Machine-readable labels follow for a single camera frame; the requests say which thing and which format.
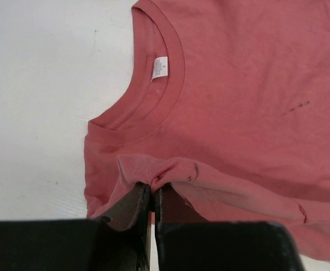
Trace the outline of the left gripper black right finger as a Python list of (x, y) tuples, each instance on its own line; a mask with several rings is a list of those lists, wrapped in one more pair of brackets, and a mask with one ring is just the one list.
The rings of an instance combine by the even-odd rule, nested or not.
[(276, 222), (210, 222), (171, 185), (155, 194), (160, 270), (304, 269), (293, 238)]

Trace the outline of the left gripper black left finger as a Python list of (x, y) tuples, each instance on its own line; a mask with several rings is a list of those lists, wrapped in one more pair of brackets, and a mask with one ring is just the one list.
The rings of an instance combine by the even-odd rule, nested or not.
[(95, 218), (0, 221), (0, 270), (149, 270), (150, 188)]

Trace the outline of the salmon pink t shirt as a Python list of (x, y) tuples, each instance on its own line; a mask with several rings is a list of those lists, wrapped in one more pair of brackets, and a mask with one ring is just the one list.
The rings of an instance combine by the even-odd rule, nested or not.
[(330, 1), (138, 1), (125, 94), (88, 123), (87, 214), (170, 183), (330, 262)]

